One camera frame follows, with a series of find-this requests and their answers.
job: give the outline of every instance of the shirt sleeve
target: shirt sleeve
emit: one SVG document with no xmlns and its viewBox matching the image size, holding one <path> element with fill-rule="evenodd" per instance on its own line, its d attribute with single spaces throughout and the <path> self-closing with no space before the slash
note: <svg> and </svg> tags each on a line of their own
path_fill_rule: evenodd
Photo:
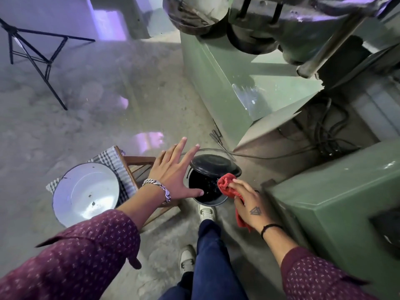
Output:
<svg viewBox="0 0 400 300">
<path fill-rule="evenodd" d="M 368 282 L 350 276 L 303 247 L 286 254 L 281 272 L 285 294 L 291 300 L 377 299 L 360 288 Z"/>
<path fill-rule="evenodd" d="M 0 279 L 0 298 L 100 299 L 126 259 L 134 268 L 140 235 L 119 210 L 80 222 L 37 247 L 50 245 Z"/>
</svg>

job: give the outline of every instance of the bracelet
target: bracelet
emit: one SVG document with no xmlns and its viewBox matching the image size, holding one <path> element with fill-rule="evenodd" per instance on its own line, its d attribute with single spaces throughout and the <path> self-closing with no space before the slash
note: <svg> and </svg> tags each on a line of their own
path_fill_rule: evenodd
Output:
<svg viewBox="0 0 400 300">
<path fill-rule="evenodd" d="M 144 186 L 145 184 L 154 184 L 154 185 L 160 186 L 165 192 L 165 202 L 164 203 L 169 203 L 171 201 L 170 192 L 168 191 L 168 189 L 164 185 L 161 184 L 160 181 L 157 181 L 157 180 L 154 180 L 154 179 L 146 179 L 143 182 L 142 186 Z"/>
<path fill-rule="evenodd" d="M 270 227 L 279 227 L 280 229 L 283 230 L 283 226 L 282 225 L 279 225 L 279 224 L 276 224 L 276 223 L 268 224 L 268 225 L 264 226 L 263 230 L 261 231 L 261 233 L 260 233 L 261 238 L 264 239 L 264 233 Z"/>
</svg>

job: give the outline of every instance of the hand tattoo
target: hand tattoo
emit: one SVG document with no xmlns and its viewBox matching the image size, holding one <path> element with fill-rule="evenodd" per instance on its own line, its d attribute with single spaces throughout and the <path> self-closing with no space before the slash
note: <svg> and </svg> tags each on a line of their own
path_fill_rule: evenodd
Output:
<svg viewBox="0 0 400 300">
<path fill-rule="evenodd" d="M 255 215 L 255 216 L 261 215 L 261 209 L 258 206 L 256 206 L 250 211 L 250 215 Z"/>
</svg>

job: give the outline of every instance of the concrete floor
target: concrete floor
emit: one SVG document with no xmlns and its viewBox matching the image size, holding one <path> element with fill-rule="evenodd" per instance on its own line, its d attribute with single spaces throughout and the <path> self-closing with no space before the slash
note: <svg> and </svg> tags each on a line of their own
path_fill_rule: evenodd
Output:
<svg viewBox="0 0 400 300">
<path fill-rule="evenodd" d="M 8 63 L 6 33 L 0 30 L 1 276 L 37 254 L 37 243 L 63 229 L 45 186 L 71 167 L 113 145 L 136 156 L 157 155 L 182 136 L 188 137 L 189 146 L 218 147 L 208 136 L 212 118 L 184 76 L 179 33 L 143 40 L 132 0 L 101 1 L 91 0 L 96 10 L 105 4 L 103 9 L 125 17 L 127 26 L 122 28 L 127 31 L 114 40 L 96 31 L 88 0 L 0 0 L 0 18 L 9 24 L 98 40 L 89 45 L 68 41 L 54 63 L 50 81 L 69 107 L 64 111 L 27 60 Z M 24 37 L 45 55 L 60 41 Z M 358 144 L 372 144 L 363 123 L 355 126 L 350 132 L 360 139 Z M 293 125 L 283 131 L 303 140 L 273 132 L 241 152 L 277 156 L 308 145 Z M 279 182 L 312 166 L 316 156 L 310 152 L 237 161 L 242 178 L 259 188 L 263 181 Z M 232 263 L 250 299 L 283 299 L 279 268 L 266 244 L 257 234 L 236 227 L 233 202 L 217 211 Z M 179 281 L 178 252 L 196 243 L 198 224 L 195 202 L 186 200 L 182 212 L 162 225 L 150 225 L 142 233 L 143 268 L 137 271 L 126 264 L 103 299 L 157 299 Z"/>
</svg>

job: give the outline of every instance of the red rag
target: red rag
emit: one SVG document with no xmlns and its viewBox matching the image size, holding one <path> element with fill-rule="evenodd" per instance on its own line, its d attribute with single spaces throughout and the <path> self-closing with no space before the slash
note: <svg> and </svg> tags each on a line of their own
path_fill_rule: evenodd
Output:
<svg viewBox="0 0 400 300">
<path fill-rule="evenodd" d="M 225 195 L 228 196 L 229 198 L 234 199 L 235 196 L 238 196 L 241 201 L 244 203 L 243 201 L 243 197 L 240 193 L 238 193 L 235 189 L 229 187 L 229 183 L 232 183 L 232 180 L 236 179 L 235 175 L 228 173 L 223 175 L 221 178 L 219 178 L 217 185 L 218 188 L 220 189 L 220 191 Z M 248 225 L 246 222 L 243 221 L 242 217 L 239 216 L 239 213 L 237 212 L 238 210 L 236 210 L 236 222 L 238 223 L 237 226 L 239 227 L 247 227 L 249 232 L 251 232 L 252 227 L 250 225 Z"/>
</svg>

